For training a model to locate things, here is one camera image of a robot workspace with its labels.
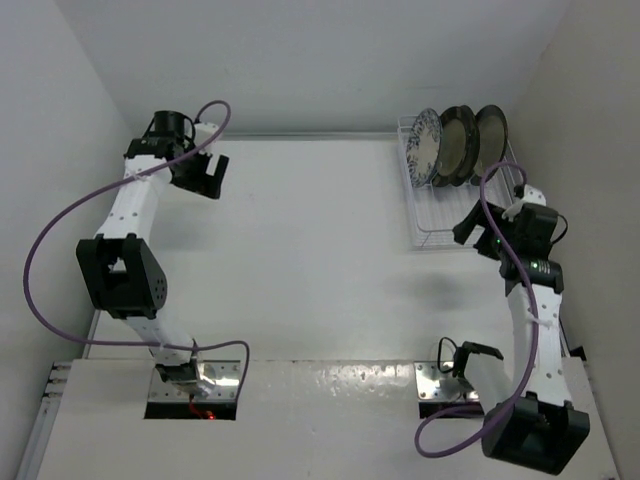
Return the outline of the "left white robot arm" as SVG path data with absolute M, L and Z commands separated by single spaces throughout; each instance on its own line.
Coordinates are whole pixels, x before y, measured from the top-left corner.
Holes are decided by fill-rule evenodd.
M 94 307 L 122 321 L 147 344 L 161 380 L 185 394 L 205 398 L 215 389 L 210 369 L 194 352 L 194 339 L 161 310 L 168 280 L 149 246 L 159 200 L 170 185 L 213 200 L 229 159 L 220 156 L 207 172 L 211 147 L 175 164 L 178 156 L 218 133 L 213 123 L 191 120 L 175 111 L 157 111 L 142 137 L 124 155 L 125 185 L 91 239 L 76 247 L 76 257 Z

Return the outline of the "brown striped rim plate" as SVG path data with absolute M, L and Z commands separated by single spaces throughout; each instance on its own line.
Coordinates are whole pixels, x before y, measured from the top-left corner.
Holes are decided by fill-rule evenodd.
M 436 188 L 460 186 L 470 179 L 478 157 L 476 118 L 469 106 L 461 105 L 445 110 L 440 120 L 441 145 L 431 185 Z

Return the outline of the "grey rim plate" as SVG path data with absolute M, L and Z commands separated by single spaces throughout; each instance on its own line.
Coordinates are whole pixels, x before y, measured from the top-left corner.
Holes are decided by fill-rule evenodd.
M 487 105 L 476 114 L 479 152 L 470 183 L 477 186 L 487 169 L 503 160 L 508 146 L 508 122 L 503 110 Z

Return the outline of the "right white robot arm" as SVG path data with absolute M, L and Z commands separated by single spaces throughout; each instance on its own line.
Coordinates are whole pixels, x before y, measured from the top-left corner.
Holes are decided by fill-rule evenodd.
M 454 376 L 478 394 L 484 412 L 483 454 L 554 476 L 590 433 L 589 416 L 575 408 L 563 374 L 564 279 L 560 264 L 549 258 L 558 219 L 557 211 L 540 204 L 504 209 L 476 203 L 453 229 L 463 244 L 482 228 L 474 247 L 499 261 L 513 323 L 511 373 L 495 347 L 466 341 L 454 356 Z

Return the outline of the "blue floral plate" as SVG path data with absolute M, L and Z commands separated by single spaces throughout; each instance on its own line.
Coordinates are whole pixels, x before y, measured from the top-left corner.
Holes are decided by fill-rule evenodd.
M 437 173 L 441 147 L 442 122 L 432 108 L 416 116 L 406 143 L 406 161 L 413 188 L 428 185 Z

